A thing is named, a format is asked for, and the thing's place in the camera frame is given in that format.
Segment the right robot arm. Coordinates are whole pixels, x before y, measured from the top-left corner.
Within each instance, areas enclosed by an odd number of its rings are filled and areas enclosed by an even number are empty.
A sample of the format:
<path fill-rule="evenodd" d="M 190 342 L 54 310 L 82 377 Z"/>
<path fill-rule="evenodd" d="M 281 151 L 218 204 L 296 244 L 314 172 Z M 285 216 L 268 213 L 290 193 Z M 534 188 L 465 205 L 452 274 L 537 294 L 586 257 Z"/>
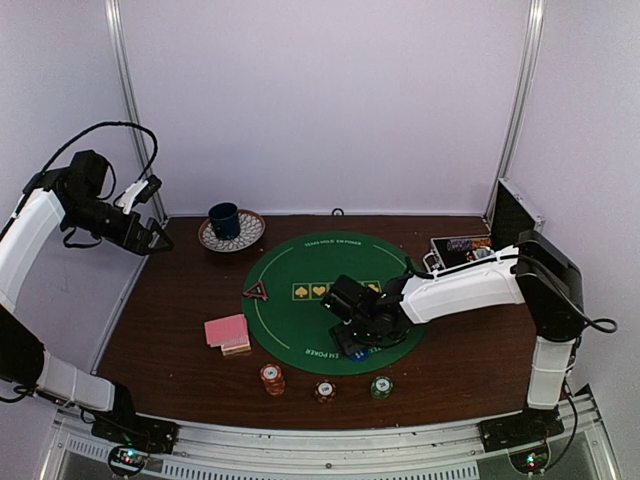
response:
<path fill-rule="evenodd" d="M 441 270 L 419 271 L 405 261 L 402 274 L 376 291 L 340 275 L 321 304 L 340 319 L 330 330 L 339 351 L 350 356 L 369 347 L 405 340 L 416 325 L 499 305 L 527 307 L 536 343 L 527 408 L 513 419 L 519 440 L 535 440 L 551 424 L 570 369 L 570 357 L 587 325 L 578 267 L 535 230 L 516 244 L 478 260 Z"/>

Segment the blue small blind button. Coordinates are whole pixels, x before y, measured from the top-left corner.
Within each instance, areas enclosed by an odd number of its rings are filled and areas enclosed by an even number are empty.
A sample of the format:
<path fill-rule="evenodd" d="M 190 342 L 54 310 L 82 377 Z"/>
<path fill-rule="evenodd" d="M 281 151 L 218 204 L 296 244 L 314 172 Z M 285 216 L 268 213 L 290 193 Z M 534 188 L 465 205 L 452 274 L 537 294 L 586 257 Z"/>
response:
<path fill-rule="evenodd" d="M 363 362 L 369 357 L 369 352 L 367 350 L 361 350 L 353 353 L 350 356 L 350 359 L 354 362 Z"/>

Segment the green 20 chip stack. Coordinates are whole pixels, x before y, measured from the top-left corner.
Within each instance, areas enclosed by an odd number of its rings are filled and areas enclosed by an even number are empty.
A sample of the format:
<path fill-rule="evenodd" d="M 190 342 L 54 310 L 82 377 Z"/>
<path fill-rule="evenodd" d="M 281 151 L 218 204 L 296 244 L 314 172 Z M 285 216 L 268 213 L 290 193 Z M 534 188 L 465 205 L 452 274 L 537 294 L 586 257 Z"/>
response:
<path fill-rule="evenodd" d="M 377 376 L 370 384 L 370 395 L 376 400 L 386 400 L 393 392 L 393 381 L 387 376 Z"/>

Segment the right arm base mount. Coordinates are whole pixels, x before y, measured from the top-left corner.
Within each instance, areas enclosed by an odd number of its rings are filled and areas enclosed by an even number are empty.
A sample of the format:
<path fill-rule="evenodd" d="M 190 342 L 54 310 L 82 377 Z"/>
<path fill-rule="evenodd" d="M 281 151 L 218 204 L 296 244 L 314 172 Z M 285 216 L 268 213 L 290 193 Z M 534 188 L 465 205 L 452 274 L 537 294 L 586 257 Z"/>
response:
<path fill-rule="evenodd" d="M 531 475 L 551 464 L 549 440 L 565 431 L 555 414 L 525 412 L 481 421 L 478 428 L 486 453 L 505 450 L 517 472 Z"/>

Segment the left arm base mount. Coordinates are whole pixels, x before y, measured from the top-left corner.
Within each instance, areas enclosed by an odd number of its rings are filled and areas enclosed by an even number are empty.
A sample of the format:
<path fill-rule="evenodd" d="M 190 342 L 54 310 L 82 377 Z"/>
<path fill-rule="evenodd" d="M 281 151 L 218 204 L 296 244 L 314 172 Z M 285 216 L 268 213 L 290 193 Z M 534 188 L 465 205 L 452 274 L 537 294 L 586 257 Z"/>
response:
<path fill-rule="evenodd" d="M 107 466 L 117 477 L 140 474 L 154 455 L 172 454 L 179 426 L 174 422 L 142 417 L 138 429 L 118 426 L 104 419 L 92 423 L 91 434 L 113 443 Z"/>

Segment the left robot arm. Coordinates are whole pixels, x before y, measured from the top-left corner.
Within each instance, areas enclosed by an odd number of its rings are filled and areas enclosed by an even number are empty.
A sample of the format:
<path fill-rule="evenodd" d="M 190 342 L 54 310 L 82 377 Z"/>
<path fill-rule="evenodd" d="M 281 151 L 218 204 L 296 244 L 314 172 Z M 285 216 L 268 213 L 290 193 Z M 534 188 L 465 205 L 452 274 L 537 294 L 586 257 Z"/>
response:
<path fill-rule="evenodd" d="M 143 223 L 134 206 L 160 187 L 156 176 L 138 180 L 110 204 L 101 196 L 110 164 L 93 150 L 76 153 L 69 166 L 32 177 L 1 232 L 1 378 L 20 397 L 38 394 L 91 412 L 123 444 L 144 433 L 127 387 L 93 376 L 49 351 L 14 315 L 18 296 L 42 247 L 54 230 L 88 232 L 127 252 L 148 256 L 174 243 L 155 219 Z"/>

